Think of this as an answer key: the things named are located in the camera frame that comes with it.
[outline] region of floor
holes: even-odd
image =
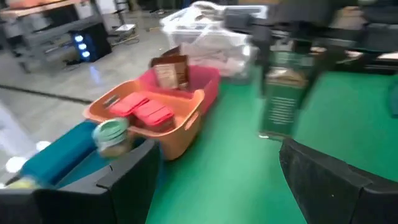
[[[106,22],[108,26],[115,24],[114,18]],[[144,22],[145,26],[157,25],[154,19]],[[53,77],[44,71],[25,74],[8,52],[0,52],[0,84],[95,100],[119,83],[138,77],[147,70],[151,58],[168,49],[168,40],[161,31],[139,29],[138,34],[139,43],[119,45],[105,58],[81,64],[72,71],[60,68]],[[35,141],[54,141],[83,120],[85,105],[77,103],[2,89],[0,100]]]

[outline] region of green table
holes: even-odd
[[[294,138],[398,181],[398,120],[387,110],[392,77],[324,75]],[[148,224],[294,223],[305,220],[279,165],[280,142],[257,136],[264,104],[257,85],[221,85],[194,145],[167,164]]]

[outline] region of green jar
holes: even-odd
[[[131,150],[129,121],[124,118],[107,120],[96,127],[93,139],[103,157],[118,157]]]

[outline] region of clear plastic container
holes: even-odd
[[[220,7],[258,18],[267,17],[267,6]],[[181,18],[188,10],[182,9],[160,21],[170,48],[181,46],[181,54],[189,56],[190,65],[215,67],[226,78],[249,79],[245,68],[253,49],[247,43],[248,36],[226,30],[222,21],[187,22]]]

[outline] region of jar lid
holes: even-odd
[[[98,141],[109,141],[123,134],[128,127],[129,122],[125,118],[110,119],[95,128],[93,138]]]

